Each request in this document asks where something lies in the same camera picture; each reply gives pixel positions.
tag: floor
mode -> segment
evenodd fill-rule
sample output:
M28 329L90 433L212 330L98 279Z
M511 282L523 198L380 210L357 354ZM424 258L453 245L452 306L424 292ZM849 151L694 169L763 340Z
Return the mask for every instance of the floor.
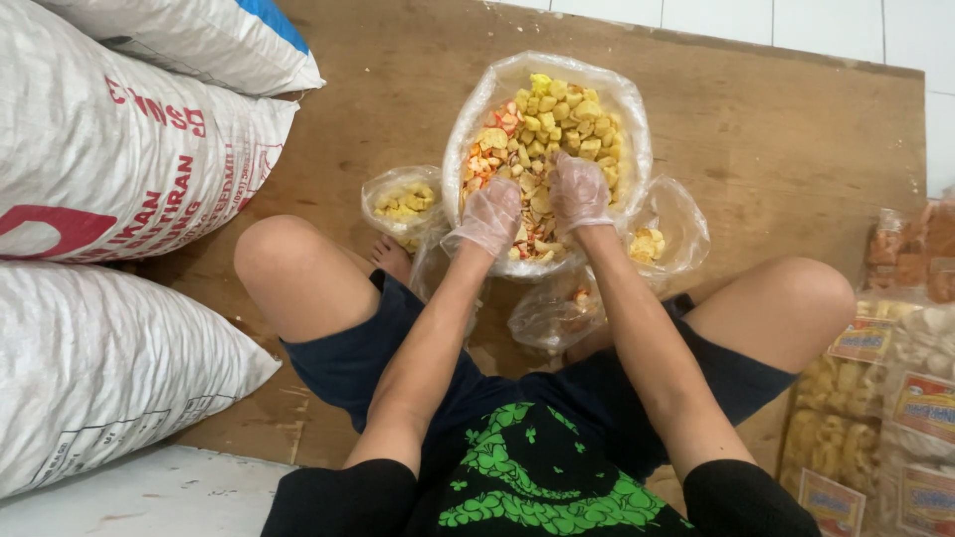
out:
M927 194L955 185L952 0L500 0L925 71Z
M275 485L295 467L157 445L0 501L5 536L255 537Z

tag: white sack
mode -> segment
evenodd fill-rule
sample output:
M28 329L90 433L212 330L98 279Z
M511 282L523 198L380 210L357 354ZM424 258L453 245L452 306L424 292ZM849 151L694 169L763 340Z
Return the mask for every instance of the white sack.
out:
M106 268L0 262L0 498L216 414L281 362L173 290Z
M321 88L305 40L271 0L36 0L96 41L253 96Z
M0 257L159 255L232 218L298 104L112 53L28 0L0 3Z

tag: black t-shirt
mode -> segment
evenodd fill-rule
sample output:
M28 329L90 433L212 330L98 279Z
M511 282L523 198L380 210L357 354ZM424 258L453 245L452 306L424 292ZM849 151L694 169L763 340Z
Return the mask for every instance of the black t-shirt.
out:
M687 521L547 405L505 405L470 425L423 459L420 480L384 459L293 471L279 481L263 536L819 535L809 513L747 462L693 469Z

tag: person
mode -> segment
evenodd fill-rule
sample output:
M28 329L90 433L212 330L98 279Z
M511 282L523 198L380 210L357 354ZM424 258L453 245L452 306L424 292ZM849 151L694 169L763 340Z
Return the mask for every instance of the person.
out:
M819 535L733 427L850 322L845 279L775 259L661 303L620 244L593 162L559 154L550 199L593 267L608 330L570 353L584 359L517 380L484 376L461 349L520 224L514 182L469 198L427 305L387 238L370 263L295 217L242 235L246 289L298 375L361 434L343 469L280 480L262 535ZM643 486L665 463L688 520Z

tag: knee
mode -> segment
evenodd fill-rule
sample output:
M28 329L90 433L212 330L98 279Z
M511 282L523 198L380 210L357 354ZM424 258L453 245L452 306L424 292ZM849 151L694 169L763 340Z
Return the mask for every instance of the knee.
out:
M253 224L239 237L233 264L246 285L275 277L290 265L300 265L316 248L334 245L307 220L297 216L272 216Z
M856 316L856 294L838 270L804 257L770 260L762 268L804 326L831 342Z

